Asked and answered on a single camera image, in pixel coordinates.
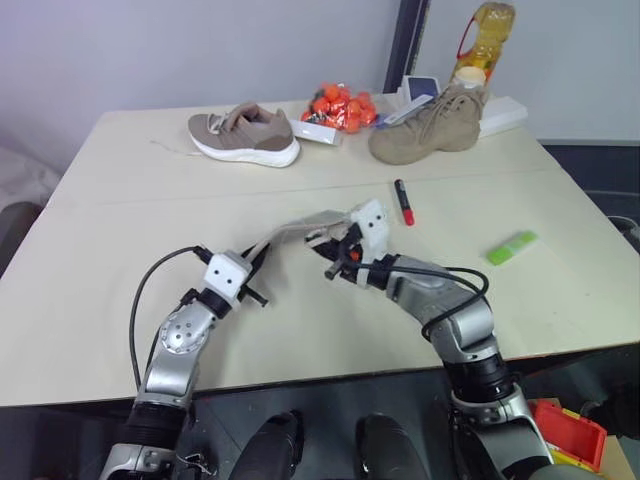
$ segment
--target sneaker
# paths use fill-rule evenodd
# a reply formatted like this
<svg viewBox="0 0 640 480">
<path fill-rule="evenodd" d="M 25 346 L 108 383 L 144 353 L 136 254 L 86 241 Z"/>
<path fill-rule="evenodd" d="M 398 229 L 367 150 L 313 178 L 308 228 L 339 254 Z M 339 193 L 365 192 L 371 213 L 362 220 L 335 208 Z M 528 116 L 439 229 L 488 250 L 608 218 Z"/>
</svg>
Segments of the sneaker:
<svg viewBox="0 0 640 480">
<path fill-rule="evenodd" d="M 202 153 L 228 162 L 286 167 L 300 152 L 284 112 L 271 113 L 255 103 L 238 105 L 223 116 L 194 115 L 189 134 Z"/>
<path fill-rule="evenodd" d="M 392 165 L 417 162 L 434 150 L 458 152 L 471 148 L 480 134 L 484 90 L 449 86 L 423 110 L 400 125 L 375 130 L 369 150 Z"/>
</svg>

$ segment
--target tan boot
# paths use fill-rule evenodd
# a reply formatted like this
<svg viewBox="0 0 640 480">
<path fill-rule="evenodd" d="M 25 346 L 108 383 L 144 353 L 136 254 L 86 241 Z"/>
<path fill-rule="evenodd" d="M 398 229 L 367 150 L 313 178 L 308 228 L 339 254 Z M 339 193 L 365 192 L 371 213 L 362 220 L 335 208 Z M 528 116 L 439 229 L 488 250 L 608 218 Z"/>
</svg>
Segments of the tan boot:
<svg viewBox="0 0 640 480">
<path fill-rule="evenodd" d="M 484 90 L 451 85 L 400 125 L 375 130 L 369 137 L 369 150 L 381 162 L 406 165 L 434 150 L 471 148 L 480 134 L 484 102 Z"/>
</svg>

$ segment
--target white table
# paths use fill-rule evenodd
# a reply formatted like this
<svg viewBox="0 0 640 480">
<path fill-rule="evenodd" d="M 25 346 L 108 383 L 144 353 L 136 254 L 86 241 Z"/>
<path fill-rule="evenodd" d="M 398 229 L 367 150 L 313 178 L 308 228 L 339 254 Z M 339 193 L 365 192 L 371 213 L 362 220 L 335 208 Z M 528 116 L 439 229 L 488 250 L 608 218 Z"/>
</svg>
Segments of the white table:
<svg viewBox="0 0 640 480">
<path fill-rule="evenodd" d="M 300 104 L 284 105 L 295 113 Z M 340 148 L 303 143 L 284 170 L 192 152 L 177 109 L 105 115 L 0 280 L 0 405 L 133 396 L 127 347 L 135 288 L 157 258 L 185 245 L 242 250 L 284 222 L 377 197 L 391 248 L 484 271 L 507 359 L 640 340 L 640 260 L 571 178 L 524 130 L 436 153 L 406 167 L 376 162 L 366 135 Z M 417 225 L 391 181 L 402 177 Z M 513 233 L 541 241 L 501 267 L 484 253 Z M 219 322 L 200 389 L 440 365 L 419 325 L 374 290 L 324 279 L 327 262 L 290 239 L 253 286 L 270 299 Z M 138 356 L 204 266 L 179 258 L 155 274 L 138 314 Z"/>
</svg>

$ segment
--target red marker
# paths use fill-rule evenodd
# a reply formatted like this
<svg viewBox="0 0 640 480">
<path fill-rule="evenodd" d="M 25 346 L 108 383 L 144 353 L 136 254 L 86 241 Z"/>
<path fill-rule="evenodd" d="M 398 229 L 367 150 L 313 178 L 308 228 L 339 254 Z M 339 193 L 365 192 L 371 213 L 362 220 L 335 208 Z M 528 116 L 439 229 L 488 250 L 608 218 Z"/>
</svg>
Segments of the red marker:
<svg viewBox="0 0 640 480">
<path fill-rule="evenodd" d="M 404 182 L 398 179 L 393 182 L 393 185 L 396 187 L 398 201 L 400 202 L 400 208 L 404 216 L 404 223 L 411 226 L 415 221 L 413 220 L 413 211 L 411 210 L 411 205 L 409 205 L 409 198 L 407 197 L 407 190 L 404 188 Z"/>
</svg>

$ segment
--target black cable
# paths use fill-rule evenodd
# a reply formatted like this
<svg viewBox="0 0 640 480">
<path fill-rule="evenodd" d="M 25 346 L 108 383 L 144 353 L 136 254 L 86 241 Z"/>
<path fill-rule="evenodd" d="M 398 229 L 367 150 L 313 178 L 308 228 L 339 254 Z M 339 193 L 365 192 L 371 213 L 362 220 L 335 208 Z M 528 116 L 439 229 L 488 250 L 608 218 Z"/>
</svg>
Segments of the black cable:
<svg viewBox="0 0 640 480">
<path fill-rule="evenodd" d="M 140 379 L 140 367 L 138 366 L 138 357 L 136 355 L 136 340 L 135 340 L 136 314 L 138 312 L 138 304 L 140 303 L 140 296 L 142 295 L 142 290 L 144 289 L 144 286 L 149 280 L 149 277 L 151 276 L 151 274 L 155 272 L 157 268 L 160 265 L 162 265 L 164 262 L 166 262 L 167 260 L 171 260 L 172 258 L 187 252 L 194 252 L 198 254 L 199 249 L 202 249 L 202 247 L 199 247 L 199 246 L 184 247 L 165 255 L 156 263 L 154 263 L 151 266 L 151 268 L 149 268 L 149 270 L 147 270 L 147 272 L 142 277 L 142 280 L 140 280 L 140 283 L 138 284 L 138 289 L 136 290 L 136 294 L 133 297 L 133 304 L 131 305 L 131 315 L 129 316 L 129 353 L 131 355 L 131 368 L 133 369 L 133 379 L 136 382 L 136 389 L 140 388 L 140 384 L 142 382 L 142 380 Z M 155 345 L 155 342 L 157 342 L 157 335 L 156 335 L 156 338 L 154 339 L 154 345 Z"/>
<path fill-rule="evenodd" d="M 469 305 L 472 305 L 473 303 L 477 302 L 478 300 L 483 298 L 487 293 L 487 291 L 489 290 L 489 279 L 487 278 L 487 276 L 484 273 L 478 270 L 474 270 L 472 268 L 445 267 L 446 270 L 450 272 L 468 273 L 470 275 L 474 275 L 480 278 L 480 280 L 482 281 L 482 286 L 480 288 L 478 288 L 476 285 L 474 285 L 472 282 L 470 282 L 466 278 L 460 277 L 458 275 L 452 275 L 450 273 L 439 272 L 437 270 L 429 270 L 426 268 L 399 267 L 394 265 L 387 267 L 385 265 L 376 265 L 373 263 L 355 262 L 351 260 L 344 253 L 344 248 L 342 248 L 342 245 L 339 247 L 339 256 L 341 257 L 343 264 L 350 268 L 356 268 L 356 269 L 364 268 L 365 270 L 384 272 L 384 273 L 399 272 L 399 273 L 411 273 L 414 275 L 428 275 L 431 277 L 445 278 L 447 280 L 452 280 L 456 283 L 460 283 L 465 287 L 469 288 L 470 290 L 472 290 L 474 293 L 467 300 L 465 300 L 464 302 L 461 302 L 460 304 L 456 305 L 453 308 L 450 308 L 449 310 L 444 311 L 440 315 L 432 318 L 431 320 L 429 320 L 427 323 L 424 324 L 420 333 L 427 341 L 431 341 L 429 337 L 429 330 L 431 329 L 431 327 L 433 327 L 436 323 L 441 322 L 442 320 L 445 320 L 451 315 L 455 315 L 459 311 L 464 310 Z"/>
</svg>

